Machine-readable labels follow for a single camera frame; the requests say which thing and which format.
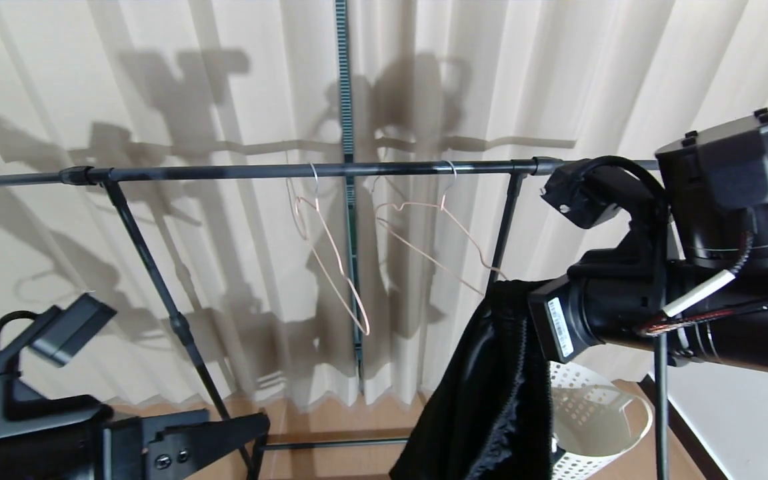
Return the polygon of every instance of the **accordion curtain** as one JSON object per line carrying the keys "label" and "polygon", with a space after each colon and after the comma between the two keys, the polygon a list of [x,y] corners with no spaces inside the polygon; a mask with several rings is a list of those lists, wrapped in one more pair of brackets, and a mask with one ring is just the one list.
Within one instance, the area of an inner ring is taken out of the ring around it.
{"label": "accordion curtain", "polygon": [[[651,158],[662,143],[768,106],[768,0],[347,4],[355,161]],[[332,1],[0,2],[0,174],[98,167],[343,161]],[[527,179],[503,272],[548,279],[613,246],[625,216],[580,231]],[[359,373],[351,320],[316,262],[347,258],[343,179],[126,183],[131,208],[222,395],[310,407],[434,389],[487,282],[508,177],[357,179],[359,290],[371,320]],[[348,298],[347,285],[337,283]],[[24,354],[50,396],[143,404],[206,399],[104,192],[0,188],[0,316],[82,292],[118,316],[64,368]],[[15,332],[6,330],[6,337]],[[649,356],[578,359],[640,379]]]}

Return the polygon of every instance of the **wooden floor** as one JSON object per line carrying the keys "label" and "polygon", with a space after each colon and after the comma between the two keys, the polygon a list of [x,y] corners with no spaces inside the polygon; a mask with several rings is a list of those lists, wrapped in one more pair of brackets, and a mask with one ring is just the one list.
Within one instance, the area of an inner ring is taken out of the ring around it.
{"label": "wooden floor", "polygon": [[[617,383],[619,387],[640,394],[636,383]],[[270,443],[286,441],[344,440],[348,438],[406,437],[420,412],[424,400],[417,398],[410,407],[386,398],[371,407],[356,405],[346,408],[338,401],[324,401],[309,414],[299,413],[286,401],[276,401],[265,408],[271,419]],[[254,413],[255,408],[247,401],[231,399],[228,410],[234,416]],[[204,408],[193,405],[191,409]],[[142,416],[172,413],[177,410],[167,405],[149,408],[118,407],[128,413]],[[643,407],[628,407],[631,427],[640,429],[645,421]],[[670,439],[670,470],[673,480],[704,480],[691,458],[683,450],[674,435]],[[399,456],[402,445],[381,445],[370,447],[336,447],[335,449],[312,449],[267,452],[263,461],[260,478],[326,478],[344,480],[348,478],[387,478],[387,472]],[[606,468],[597,472],[593,480],[650,480],[656,478],[653,470],[653,432],[638,446]],[[238,455],[228,455],[210,467],[190,478],[237,479],[244,478],[245,468]]]}

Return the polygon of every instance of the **curtain fold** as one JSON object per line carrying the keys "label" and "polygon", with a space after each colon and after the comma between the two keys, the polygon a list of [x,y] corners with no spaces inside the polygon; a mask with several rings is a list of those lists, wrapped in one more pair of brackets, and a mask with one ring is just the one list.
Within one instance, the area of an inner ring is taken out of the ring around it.
{"label": "curtain fold", "polygon": [[[0,174],[73,165],[155,167],[341,162],[333,2],[0,2]],[[379,161],[652,158],[694,128],[768,106],[768,1],[348,3],[355,158]],[[610,247],[625,215],[580,231],[526,179],[503,272],[564,273]],[[159,269],[220,394],[310,407],[434,389],[484,287],[508,177],[359,177],[359,290],[371,320],[357,371],[350,298],[311,209],[347,261],[342,179],[126,183]],[[326,264],[323,271],[313,249]],[[0,188],[0,316],[82,292],[119,315],[56,369],[30,353],[46,395],[141,404],[206,399],[158,295],[99,188]],[[6,337],[14,335],[6,330]],[[579,359],[638,379],[649,356],[598,347]]]}

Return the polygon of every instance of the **perforated plastic basket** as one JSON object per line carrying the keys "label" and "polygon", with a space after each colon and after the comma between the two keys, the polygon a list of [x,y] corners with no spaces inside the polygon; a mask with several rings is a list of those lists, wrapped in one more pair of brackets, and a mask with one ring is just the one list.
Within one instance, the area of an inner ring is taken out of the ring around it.
{"label": "perforated plastic basket", "polygon": [[[573,363],[551,362],[553,431],[564,455],[553,467],[554,480],[580,480],[630,451],[648,433],[653,413],[648,401],[612,385],[594,371]],[[625,408],[642,402],[648,421],[630,431]]]}

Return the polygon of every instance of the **hanger hook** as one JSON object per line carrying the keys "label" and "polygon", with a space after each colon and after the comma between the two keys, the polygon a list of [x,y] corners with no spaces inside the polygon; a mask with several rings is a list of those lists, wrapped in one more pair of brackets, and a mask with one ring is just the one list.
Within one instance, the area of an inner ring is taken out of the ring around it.
{"label": "hanger hook", "polygon": [[446,193],[449,192],[449,189],[452,188],[455,185],[455,182],[458,180],[458,170],[455,169],[455,165],[448,160],[444,160],[446,163],[449,164],[449,166],[452,168],[452,182],[449,183],[448,186],[443,191],[443,194],[440,195],[440,209],[443,210],[444,203],[446,202]]}
{"label": "hanger hook", "polygon": [[316,191],[314,192],[314,196],[316,197],[316,204],[318,206],[319,203],[319,174],[316,173],[316,166],[310,163],[310,168],[313,170],[313,177],[316,179]]}

